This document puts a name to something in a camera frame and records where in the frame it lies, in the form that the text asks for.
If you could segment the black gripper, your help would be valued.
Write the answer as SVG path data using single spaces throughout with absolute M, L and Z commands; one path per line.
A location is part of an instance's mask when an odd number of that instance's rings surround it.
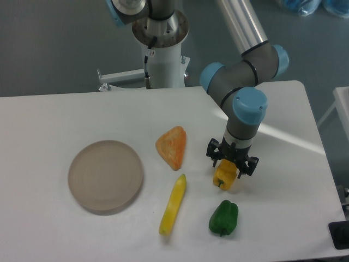
M 211 138 L 207 146 L 206 156 L 213 161 L 213 167 L 222 159 L 235 163 L 239 170 L 237 179 L 240 179 L 243 175 L 251 176 L 258 164 L 257 157 L 248 156 L 250 148 L 250 142 L 247 145 L 238 145 L 236 142 L 229 144 L 223 137 L 220 144 L 216 139 Z

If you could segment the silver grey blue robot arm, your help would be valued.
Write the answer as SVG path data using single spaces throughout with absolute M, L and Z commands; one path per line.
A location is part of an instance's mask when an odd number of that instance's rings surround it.
M 189 23 L 174 1 L 107 1 L 106 5 L 118 27 L 132 26 L 142 48 L 143 68 L 101 76 L 101 84 L 138 75 L 148 90 L 183 87 L 189 60 L 180 48 Z M 287 69 L 288 54 L 269 43 L 249 1 L 219 1 L 218 6 L 242 60 L 232 67 L 211 63 L 200 75 L 200 85 L 228 118 L 223 139 L 212 139 L 206 155 L 213 162 L 234 163 L 241 175 L 252 175 L 258 158 L 249 150 L 268 105 L 257 86 Z

